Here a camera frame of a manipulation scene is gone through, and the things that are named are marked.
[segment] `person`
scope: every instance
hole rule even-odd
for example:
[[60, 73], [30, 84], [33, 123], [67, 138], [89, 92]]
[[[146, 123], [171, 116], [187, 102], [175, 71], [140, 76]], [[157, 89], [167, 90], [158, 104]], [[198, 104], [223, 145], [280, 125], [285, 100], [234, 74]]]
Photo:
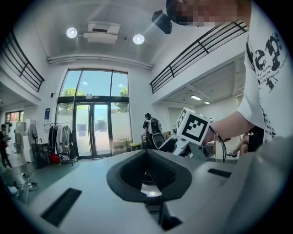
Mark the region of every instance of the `person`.
[[145, 129], [145, 136], [146, 136], [146, 146], [148, 149], [157, 149], [153, 139], [152, 139], [152, 134], [149, 133], [148, 131], [148, 125], [149, 121], [152, 118], [150, 113], [145, 114], [145, 121], [143, 122], [143, 128]]
[[[174, 0], [178, 16], [204, 22], [242, 20], [249, 28], [244, 64], [244, 97], [236, 112], [213, 122], [222, 139], [254, 126], [264, 129], [263, 142], [293, 134], [292, 58], [280, 33], [251, 0]], [[218, 140], [208, 129], [203, 143]]]
[[255, 152], [262, 145], [263, 138], [264, 130], [258, 126], [254, 126], [243, 135], [238, 146], [227, 155], [235, 158], [238, 151], [240, 151], [240, 155], [247, 152]]
[[10, 138], [7, 138], [5, 136], [5, 129], [6, 129], [5, 124], [2, 124], [1, 131], [0, 131], [0, 153], [2, 157], [3, 166], [6, 168], [6, 163], [7, 163], [10, 166], [10, 168], [12, 168], [12, 165], [8, 159], [8, 154], [6, 152], [7, 141], [9, 141]]

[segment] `tree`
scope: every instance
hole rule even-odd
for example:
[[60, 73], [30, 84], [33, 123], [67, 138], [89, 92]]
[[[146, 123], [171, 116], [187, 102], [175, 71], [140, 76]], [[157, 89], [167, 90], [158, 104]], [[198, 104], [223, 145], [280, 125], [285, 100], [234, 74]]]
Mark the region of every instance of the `tree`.
[[[128, 97], [128, 89], [126, 86], [123, 86], [123, 89], [120, 91], [121, 97]], [[128, 103], [115, 103], [115, 106], [118, 107], [117, 113], [128, 112]]]
[[[69, 97], [69, 96], [74, 96], [75, 95], [75, 91], [76, 91], [76, 88], [72, 88], [72, 87], [69, 87], [69, 89], [65, 88], [63, 91], [62, 91], [62, 95], [61, 97]], [[85, 96], [86, 93], [85, 91], [77, 91], [77, 95], [76, 96]]]
[[[75, 91], [76, 88], [72, 88], [70, 87], [69, 89], [65, 88], [62, 91], [62, 97], [67, 97], [67, 96], [74, 96], [75, 95]], [[77, 96], [85, 96], [85, 91], [77, 91]], [[77, 106], [78, 110], [83, 110], [83, 109], [87, 109], [87, 106]], [[71, 116], [73, 112], [73, 104], [69, 103], [69, 104], [59, 104], [59, 110], [58, 110], [58, 114], [59, 115], [68, 115]]]

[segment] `white t-shirt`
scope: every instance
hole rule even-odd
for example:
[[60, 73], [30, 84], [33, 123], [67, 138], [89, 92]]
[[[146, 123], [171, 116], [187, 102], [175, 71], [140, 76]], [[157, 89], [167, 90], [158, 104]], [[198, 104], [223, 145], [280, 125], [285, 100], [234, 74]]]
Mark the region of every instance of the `white t-shirt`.
[[293, 135], [293, 64], [288, 49], [269, 17], [252, 3], [245, 53], [244, 97], [238, 111], [264, 129], [264, 143]]

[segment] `black railing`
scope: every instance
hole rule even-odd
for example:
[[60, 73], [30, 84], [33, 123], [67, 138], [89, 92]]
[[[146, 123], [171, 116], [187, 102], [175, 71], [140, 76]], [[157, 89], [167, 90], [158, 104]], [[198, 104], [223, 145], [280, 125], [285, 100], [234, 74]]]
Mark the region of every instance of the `black railing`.
[[2, 43], [0, 55], [18, 77], [39, 92], [41, 84], [45, 80], [27, 59], [13, 32], [10, 32]]
[[213, 50], [247, 32], [246, 27], [241, 21], [224, 23], [213, 27], [187, 47], [151, 81], [152, 93], [157, 92], [170, 80]]

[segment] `ceiling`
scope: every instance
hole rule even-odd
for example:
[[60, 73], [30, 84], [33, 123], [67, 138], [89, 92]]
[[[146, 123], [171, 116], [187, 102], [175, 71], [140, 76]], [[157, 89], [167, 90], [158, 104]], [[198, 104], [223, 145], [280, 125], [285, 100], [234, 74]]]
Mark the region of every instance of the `ceiling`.
[[[29, 15], [32, 15], [38, 36], [48, 57], [76, 52], [76, 38], [69, 39], [66, 30], [75, 27], [78, 35], [87, 32], [89, 21], [109, 21], [121, 24], [116, 44], [88, 43], [78, 37], [78, 53], [98, 53], [128, 58], [147, 64], [151, 63], [157, 50], [171, 35], [164, 34], [152, 23], [155, 11], [164, 10], [166, 0], [50, 0], [41, 1]], [[173, 23], [176, 30], [188, 27]], [[132, 38], [142, 34], [142, 45], [133, 43]]]
[[[204, 102], [206, 101], [212, 103], [241, 95], [243, 94], [244, 85], [245, 65], [244, 57], [241, 57], [203, 78], [191, 82], [191, 84], [170, 94], [162, 101], [202, 106], [205, 105]], [[195, 100], [190, 97], [191, 95], [195, 95], [201, 100]]]
[[0, 83], [0, 109], [5, 109], [7, 106], [23, 103], [23, 105], [29, 104], [23, 97], [19, 96], [12, 90], [8, 89], [2, 83]]

